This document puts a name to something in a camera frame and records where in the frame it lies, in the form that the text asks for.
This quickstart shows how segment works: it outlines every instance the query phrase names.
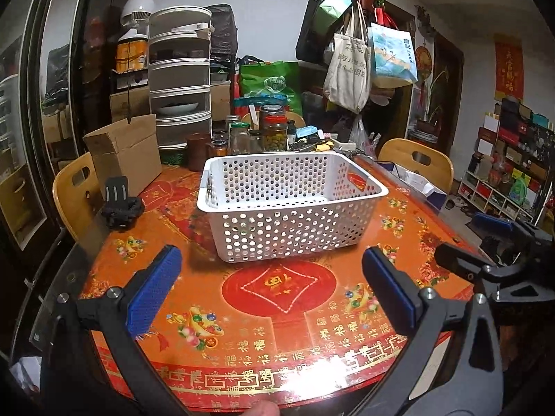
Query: white plastic basket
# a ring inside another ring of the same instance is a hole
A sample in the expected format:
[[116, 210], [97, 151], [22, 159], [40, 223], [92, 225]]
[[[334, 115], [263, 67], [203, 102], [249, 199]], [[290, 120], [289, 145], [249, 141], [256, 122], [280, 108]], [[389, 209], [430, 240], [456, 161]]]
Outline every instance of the white plastic basket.
[[243, 262], [356, 244], [387, 193], [337, 153], [241, 155], [206, 161], [196, 204], [219, 257]]

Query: green basket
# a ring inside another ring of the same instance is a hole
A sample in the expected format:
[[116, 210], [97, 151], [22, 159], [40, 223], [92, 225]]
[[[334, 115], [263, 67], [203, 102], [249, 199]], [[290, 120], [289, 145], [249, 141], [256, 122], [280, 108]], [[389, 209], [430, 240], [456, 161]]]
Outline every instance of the green basket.
[[181, 150], [159, 150], [160, 152], [160, 161], [162, 164], [166, 164], [168, 166], [182, 166], [183, 162], [187, 158], [185, 152], [187, 150], [185, 148]]

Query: metal screw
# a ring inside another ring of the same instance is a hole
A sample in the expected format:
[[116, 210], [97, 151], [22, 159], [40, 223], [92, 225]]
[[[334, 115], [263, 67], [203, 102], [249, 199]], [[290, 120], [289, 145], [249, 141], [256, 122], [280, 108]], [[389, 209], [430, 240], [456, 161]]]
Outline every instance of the metal screw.
[[65, 303], [68, 300], [69, 300], [69, 295], [66, 292], [62, 292], [57, 298], [58, 303]]
[[106, 295], [110, 299], [117, 299], [121, 295], [121, 288], [118, 288], [117, 286], [113, 286], [106, 291]]
[[422, 295], [425, 299], [432, 300], [437, 296], [437, 292], [435, 292], [433, 288], [428, 287], [422, 290]]
[[475, 298], [476, 298], [476, 301], [478, 302], [478, 305], [484, 304], [487, 301], [486, 296], [484, 296], [484, 294], [476, 294]]

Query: logo on green bag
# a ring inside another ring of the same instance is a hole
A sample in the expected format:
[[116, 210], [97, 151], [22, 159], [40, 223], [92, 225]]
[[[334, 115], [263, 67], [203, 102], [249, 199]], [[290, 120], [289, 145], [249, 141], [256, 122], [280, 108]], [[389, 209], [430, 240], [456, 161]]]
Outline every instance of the logo on green bag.
[[271, 76], [264, 80], [264, 87], [274, 94], [284, 90], [285, 86], [285, 76]]

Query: basket rim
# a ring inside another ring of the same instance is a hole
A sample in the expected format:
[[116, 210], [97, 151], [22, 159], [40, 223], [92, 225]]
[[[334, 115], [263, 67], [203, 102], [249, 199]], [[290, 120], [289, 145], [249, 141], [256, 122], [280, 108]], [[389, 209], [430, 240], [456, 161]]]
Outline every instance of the basket rim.
[[[357, 163], [355, 163], [354, 161], [350, 160], [345, 155], [342, 155], [340, 153], [336, 153], [336, 152], [332, 152], [332, 151], [321, 152], [321, 153], [316, 153], [316, 152], [310, 152], [310, 153], [283, 152], [283, 153], [261, 154], [261, 155], [257, 155], [257, 156], [259, 156], [259, 157], [260, 156], [277, 157], [277, 156], [291, 156], [291, 155], [338, 156], [343, 161], [346, 161], [349, 165], [356, 168], [360, 173], [362, 173], [367, 178], [371, 177], [380, 188], [380, 191], [376, 194], [367, 195], [367, 196], [360, 196], [360, 197], [352, 197], [352, 198], [342, 198], [340, 200], [329, 200], [329, 201], [323, 202], [323, 203], [312, 203], [310, 205], [303, 205], [302, 206], [303, 208], [334, 205], [334, 204], [337, 204], [337, 203], [356, 202], [356, 201], [361, 201], [361, 200], [368, 200], [370, 198], [385, 197], [386, 195], [389, 194], [389, 189], [380, 180], [378, 180], [374, 175], [371, 175], [371, 173], [369, 173], [368, 171], [361, 168]], [[239, 209], [239, 208], [212, 208], [212, 207], [210, 207], [206, 204], [206, 185], [207, 185], [207, 182], [208, 182], [208, 177], [210, 175], [210, 165], [213, 162], [223, 160], [223, 158], [232, 158], [233, 160], [236, 160], [236, 159], [240, 159], [240, 158], [252, 158], [252, 157], [253, 157], [253, 155], [220, 156], [220, 157], [211, 158], [211, 159], [207, 160], [204, 164], [204, 169], [203, 169], [202, 177], [201, 177], [201, 180], [200, 180], [199, 194], [198, 194], [198, 197], [196, 199], [196, 207], [199, 208], [201, 211], [203, 211], [205, 213], [209, 213], [209, 214], [224, 214], [224, 213], [239, 212], [239, 211], [243, 211], [243, 212], [267, 211], [269, 209], [275, 210], [274, 207], [270, 207], [270, 206], [268, 206], [268, 208], [242, 208], [242, 209]]]

